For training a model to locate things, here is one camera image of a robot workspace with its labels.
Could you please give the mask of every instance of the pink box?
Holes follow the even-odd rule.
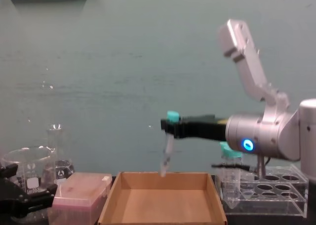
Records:
[[[48,209],[50,225],[94,225],[112,184],[110,174],[74,173],[58,186]]]

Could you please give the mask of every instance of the black clamp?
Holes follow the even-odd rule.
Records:
[[[167,119],[160,121],[161,129],[174,138],[198,137],[217,141],[226,141],[226,119],[215,118],[215,115],[180,118],[174,123]]]
[[[8,180],[16,175],[17,169],[17,164],[6,168],[0,167],[0,214],[23,218],[28,213],[51,207],[57,185],[52,184],[42,192],[28,195],[18,185]]]

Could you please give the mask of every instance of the cable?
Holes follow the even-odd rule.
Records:
[[[212,168],[230,168],[230,169],[241,169],[241,170],[252,172],[252,173],[257,172],[257,169],[255,167],[243,165],[243,164],[224,164],[224,163],[218,164],[218,165],[213,164]]]
[[[265,162],[265,166],[270,162],[270,160],[271,160],[271,157],[267,159],[267,161]]]

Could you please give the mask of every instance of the open cardboard tray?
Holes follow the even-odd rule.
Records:
[[[210,174],[119,173],[99,225],[226,225]]]

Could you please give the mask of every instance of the white label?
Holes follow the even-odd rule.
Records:
[[[35,169],[35,163],[28,164],[28,169],[29,170],[34,170]]]
[[[63,170],[60,170],[58,173],[57,173],[60,177],[63,177],[65,175],[65,172]]]
[[[29,178],[27,180],[28,189],[35,189],[35,188],[39,187],[39,185],[40,185],[40,183],[39,183],[39,179],[37,177]]]
[[[105,181],[105,180],[108,180],[109,179],[109,177],[107,177],[107,176],[105,176],[105,177],[103,177],[103,181]]]

